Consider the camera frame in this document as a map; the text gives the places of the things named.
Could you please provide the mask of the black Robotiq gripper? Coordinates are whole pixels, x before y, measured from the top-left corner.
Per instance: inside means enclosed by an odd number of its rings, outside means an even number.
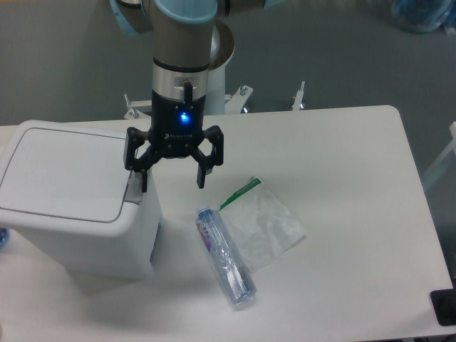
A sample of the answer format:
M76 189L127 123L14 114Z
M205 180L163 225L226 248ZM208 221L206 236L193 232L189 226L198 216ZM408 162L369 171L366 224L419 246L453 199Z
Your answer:
M123 162L126 170L141 176L141 191L147 192L148 170L163 157L192 156L198 164L197 186L204 188L205 178L214 166L224 162L224 134L218 125L202 129L206 97L186 103L152 92L151 128L145 132L135 127L126 131ZM203 140L212 145L205 155L199 148ZM137 150L146 142L149 147L137 157Z

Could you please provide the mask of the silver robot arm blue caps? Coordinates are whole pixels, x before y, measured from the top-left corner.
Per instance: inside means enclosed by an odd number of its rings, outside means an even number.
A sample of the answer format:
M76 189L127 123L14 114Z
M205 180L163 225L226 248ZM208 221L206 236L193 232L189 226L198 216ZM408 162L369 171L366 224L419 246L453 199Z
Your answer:
M193 157L197 185L224 162L219 126L203 129L211 46L218 18L275 6L276 1L111 1L119 26L131 33L154 33L151 127L128 128L125 169L141 177L162 158Z

